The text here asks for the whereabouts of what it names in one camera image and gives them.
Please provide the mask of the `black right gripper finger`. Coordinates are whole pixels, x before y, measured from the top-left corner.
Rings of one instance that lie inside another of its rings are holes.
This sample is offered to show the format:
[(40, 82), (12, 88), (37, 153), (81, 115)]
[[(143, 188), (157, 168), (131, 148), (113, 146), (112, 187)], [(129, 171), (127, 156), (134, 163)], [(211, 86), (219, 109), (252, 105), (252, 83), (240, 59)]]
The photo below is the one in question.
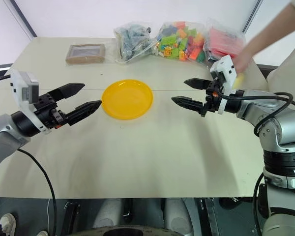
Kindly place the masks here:
[(174, 96), (171, 98), (171, 100), (180, 107), (195, 111), (199, 114), (202, 114), (204, 111), (204, 106), (202, 102), (193, 100), (192, 98), (185, 96)]
[(185, 80), (184, 83), (194, 89), (206, 90), (209, 87), (211, 81), (205, 79), (191, 78)]

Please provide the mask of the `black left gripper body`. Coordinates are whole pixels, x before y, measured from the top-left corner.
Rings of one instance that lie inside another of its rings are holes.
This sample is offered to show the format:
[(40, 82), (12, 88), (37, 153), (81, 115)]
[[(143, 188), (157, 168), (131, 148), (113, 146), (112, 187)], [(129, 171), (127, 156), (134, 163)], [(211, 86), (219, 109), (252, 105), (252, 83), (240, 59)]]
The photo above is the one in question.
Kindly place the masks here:
[(38, 98), (38, 102), (34, 104), (35, 115), (49, 129), (59, 128), (67, 124), (66, 114), (61, 110), (57, 110), (57, 101), (63, 97), (56, 91), (50, 91)]

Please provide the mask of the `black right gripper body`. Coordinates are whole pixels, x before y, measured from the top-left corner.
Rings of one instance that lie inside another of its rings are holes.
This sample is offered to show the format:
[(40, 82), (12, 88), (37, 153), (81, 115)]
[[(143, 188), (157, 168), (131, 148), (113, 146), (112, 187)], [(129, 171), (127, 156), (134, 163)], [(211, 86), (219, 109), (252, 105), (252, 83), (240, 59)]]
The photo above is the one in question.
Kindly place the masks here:
[(215, 113), (221, 103), (221, 97), (218, 96), (216, 90), (220, 91), (221, 85), (218, 81), (204, 81), (203, 90), (206, 90), (205, 103), (201, 111), (201, 116), (204, 117), (207, 112)]

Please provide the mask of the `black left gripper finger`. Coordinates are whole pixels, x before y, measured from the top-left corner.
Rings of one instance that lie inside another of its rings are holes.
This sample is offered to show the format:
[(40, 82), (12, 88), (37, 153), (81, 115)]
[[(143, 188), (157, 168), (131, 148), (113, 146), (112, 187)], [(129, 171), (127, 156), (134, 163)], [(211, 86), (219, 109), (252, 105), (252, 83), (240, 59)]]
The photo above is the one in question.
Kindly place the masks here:
[(66, 115), (66, 123), (70, 126), (92, 115), (102, 104), (101, 100), (86, 102)]
[(67, 99), (74, 96), (84, 86), (85, 84), (83, 83), (69, 83), (50, 91), (49, 95), (53, 98), (54, 101), (60, 101), (62, 99)]

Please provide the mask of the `person's bare hand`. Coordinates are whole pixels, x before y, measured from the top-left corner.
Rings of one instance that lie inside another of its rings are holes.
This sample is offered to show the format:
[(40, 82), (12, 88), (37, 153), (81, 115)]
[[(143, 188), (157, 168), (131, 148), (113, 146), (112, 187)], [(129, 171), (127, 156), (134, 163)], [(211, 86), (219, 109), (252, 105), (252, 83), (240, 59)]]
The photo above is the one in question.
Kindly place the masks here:
[(245, 71), (247, 66), (249, 65), (252, 57), (253, 51), (249, 46), (246, 46), (233, 60), (234, 67), (237, 73), (242, 73)]

